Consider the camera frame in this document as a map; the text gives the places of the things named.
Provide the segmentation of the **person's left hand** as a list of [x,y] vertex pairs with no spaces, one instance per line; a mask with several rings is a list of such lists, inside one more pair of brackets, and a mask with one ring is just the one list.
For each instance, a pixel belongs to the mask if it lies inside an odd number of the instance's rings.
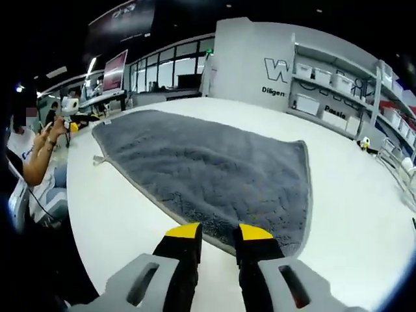
[[47,124],[37,136],[39,146],[43,147],[45,144],[48,144],[54,147],[59,136],[67,132],[64,124],[65,120],[62,116],[56,117],[53,123]]

